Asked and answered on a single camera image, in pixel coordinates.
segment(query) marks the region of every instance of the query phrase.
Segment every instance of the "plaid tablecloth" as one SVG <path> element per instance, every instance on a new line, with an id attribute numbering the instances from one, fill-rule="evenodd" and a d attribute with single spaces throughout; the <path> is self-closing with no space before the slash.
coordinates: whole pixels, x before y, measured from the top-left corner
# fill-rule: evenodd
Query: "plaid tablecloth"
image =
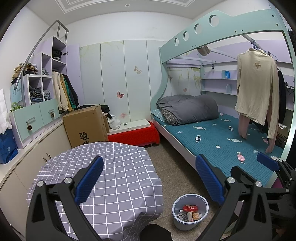
<path id="1" fill-rule="evenodd" d="M 115 142 L 96 142 L 64 152 L 41 168 L 28 193 L 28 205 L 37 180 L 46 184 L 73 177 L 100 155 L 104 170 L 87 201 L 80 205 L 99 236 L 105 240 L 139 240 L 139 234 L 163 212 L 161 180 L 147 151 Z M 57 208 L 70 237 L 77 239 L 61 202 Z"/>

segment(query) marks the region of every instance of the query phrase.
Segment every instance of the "light green bed frame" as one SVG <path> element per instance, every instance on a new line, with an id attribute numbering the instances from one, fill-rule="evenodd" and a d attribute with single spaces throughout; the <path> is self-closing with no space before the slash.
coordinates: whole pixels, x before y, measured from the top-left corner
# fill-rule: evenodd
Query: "light green bed frame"
<path id="1" fill-rule="evenodd" d="M 288 45 L 291 60 L 293 63 L 294 73 L 296 73 L 296 56 L 291 39 L 289 37 L 288 30 L 277 9 L 273 5 L 270 5 L 270 7 L 271 9 L 248 12 L 235 17 L 229 16 L 218 10 L 214 10 L 195 21 L 188 28 L 178 33 L 175 37 L 173 37 L 166 44 L 160 47 L 159 56 L 162 79 L 158 91 L 151 99 L 150 109 L 156 109 L 156 102 L 162 97 L 163 93 L 165 92 L 168 82 L 168 73 L 166 66 L 166 62 L 168 60 L 171 60 L 186 52 L 196 49 L 197 47 L 234 36 L 258 32 L 282 32 Z M 217 16 L 219 18 L 219 24 L 216 27 L 213 27 L 210 23 L 212 16 Z M 200 25 L 199 27 L 201 27 L 201 32 L 199 34 L 197 34 L 196 31 L 196 27 L 198 25 Z M 185 41 L 183 38 L 186 32 L 189 34 L 189 38 L 187 39 L 187 41 Z M 176 39 L 179 40 L 179 44 L 177 46 L 175 45 Z M 280 158 L 281 161 L 286 160 L 288 156 L 295 134 L 295 126 L 296 113 L 294 111 L 288 140 L 283 154 Z M 274 172 L 266 187 L 271 187 L 276 178 L 277 175 Z"/>

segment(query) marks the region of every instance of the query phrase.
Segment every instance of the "cardboard box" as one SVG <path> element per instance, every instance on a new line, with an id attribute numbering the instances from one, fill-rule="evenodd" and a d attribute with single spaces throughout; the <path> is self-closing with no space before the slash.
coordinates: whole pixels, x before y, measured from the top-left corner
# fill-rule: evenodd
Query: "cardboard box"
<path id="1" fill-rule="evenodd" d="M 99 105 L 74 110 L 63 116 L 72 148 L 99 141 L 109 141 Z"/>
<path id="2" fill-rule="evenodd" d="M 106 126 L 106 131 L 107 133 L 110 132 L 110 126 L 109 126 L 109 122 L 106 116 L 104 116 L 104 122 L 105 122 L 105 126 Z"/>

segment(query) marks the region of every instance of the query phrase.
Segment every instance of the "white shopping bag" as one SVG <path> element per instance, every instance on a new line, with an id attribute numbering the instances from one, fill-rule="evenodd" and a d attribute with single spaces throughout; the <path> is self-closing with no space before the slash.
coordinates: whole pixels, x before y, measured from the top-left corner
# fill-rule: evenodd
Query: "white shopping bag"
<path id="1" fill-rule="evenodd" d="M 0 89 L 0 133 L 4 134 L 6 129 L 12 129 L 12 125 L 7 112 L 3 89 Z"/>
<path id="2" fill-rule="evenodd" d="M 109 126 L 111 129 L 116 130 L 120 127 L 121 121 L 120 119 L 117 119 L 115 115 L 111 115 L 111 119 L 108 118 Z"/>

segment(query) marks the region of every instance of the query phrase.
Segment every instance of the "blue gripper pad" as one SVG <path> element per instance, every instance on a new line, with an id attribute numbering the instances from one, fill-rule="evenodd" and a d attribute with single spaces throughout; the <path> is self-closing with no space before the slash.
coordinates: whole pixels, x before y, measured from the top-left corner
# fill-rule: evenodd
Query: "blue gripper pad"
<path id="1" fill-rule="evenodd" d="M 257 161 L 266 166 L 268 169 L 272 170 L 273 172 L 279 170 L 278 163 L 270 157 L 264 155 L 262 152 L 258 153 Z"/>
<path id="2" fill-rule="evenodd" d="M 93 160 L 90 165 L 91 166 L 87 167 L 88 171 L 84 174 L 83 178 L 76 186 L 74 200 L 77 205 L 81 204 L 82 202 L 86 202 L 94 185 L 99 179 L 104 167 L 103 158 L 96 156 L 95 160 Z"/>
<path id="3" fill-rule="evenodd" d="M 195 167 L 211 199 L 222 205 L 224 203 L 224 188 L 201 155 L 196 157 Z"/>

